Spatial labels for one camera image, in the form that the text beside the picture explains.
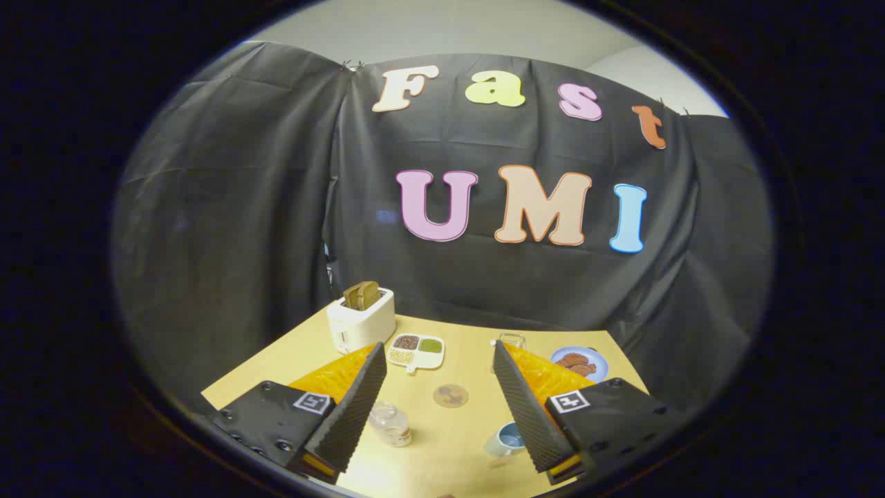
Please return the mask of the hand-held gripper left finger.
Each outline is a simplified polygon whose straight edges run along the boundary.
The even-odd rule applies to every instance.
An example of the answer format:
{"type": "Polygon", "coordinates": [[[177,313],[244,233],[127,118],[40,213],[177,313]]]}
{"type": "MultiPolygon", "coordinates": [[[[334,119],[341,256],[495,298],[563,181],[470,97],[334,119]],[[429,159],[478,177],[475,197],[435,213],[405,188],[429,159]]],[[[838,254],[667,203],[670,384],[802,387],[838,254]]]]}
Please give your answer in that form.
{"type": "Polygon", "coordinates": [[[370,344],[289,385],[258,382],[212,415],[212,423],[260,457],[326,484],[346,472],[386,372],[370,344]]]}

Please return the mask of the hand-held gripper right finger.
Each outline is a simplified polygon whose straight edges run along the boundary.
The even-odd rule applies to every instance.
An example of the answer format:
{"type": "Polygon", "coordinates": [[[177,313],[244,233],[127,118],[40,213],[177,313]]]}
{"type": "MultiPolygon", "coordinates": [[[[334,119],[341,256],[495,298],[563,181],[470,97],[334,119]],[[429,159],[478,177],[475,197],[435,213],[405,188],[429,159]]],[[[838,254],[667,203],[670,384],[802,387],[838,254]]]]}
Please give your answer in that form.
{"type": "Polygon", "coordinates": [[[684,420],[625,379],[589,382],[513,344],[495,344],[492,369],[535,470],[551,484],[619,470],[684,420]]]}

